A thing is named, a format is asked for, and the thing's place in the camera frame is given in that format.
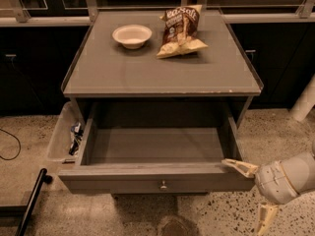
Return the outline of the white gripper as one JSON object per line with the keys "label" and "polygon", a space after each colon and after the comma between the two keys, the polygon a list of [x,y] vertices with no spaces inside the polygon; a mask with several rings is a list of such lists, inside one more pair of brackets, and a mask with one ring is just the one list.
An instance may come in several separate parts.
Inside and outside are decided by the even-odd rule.
{"label": "white gripper", "polygon": [[271,226],[278,211],[278,205],[285,205],[298,197],[298,193],[288,180],[284,168],[279,161],[258,165],[226,158],[222,164],[234,168],[246,178],[254,178],[262,196],[271,203],[258,205],[258,220],[254,231],[255,236],[263,236]]}

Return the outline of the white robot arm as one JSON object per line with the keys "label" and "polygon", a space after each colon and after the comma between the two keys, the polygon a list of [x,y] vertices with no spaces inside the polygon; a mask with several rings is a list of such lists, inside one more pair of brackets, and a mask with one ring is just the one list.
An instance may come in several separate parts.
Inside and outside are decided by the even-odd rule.
{"label": "white robot arm", "polygon": [[252,181],[263,197],[253,236],[265,236],[283,207],[315,191],[315,80],[311,80],[289,110],[252,110],[245,115],[241,134],[250,153],[247,162],[222,163]]}

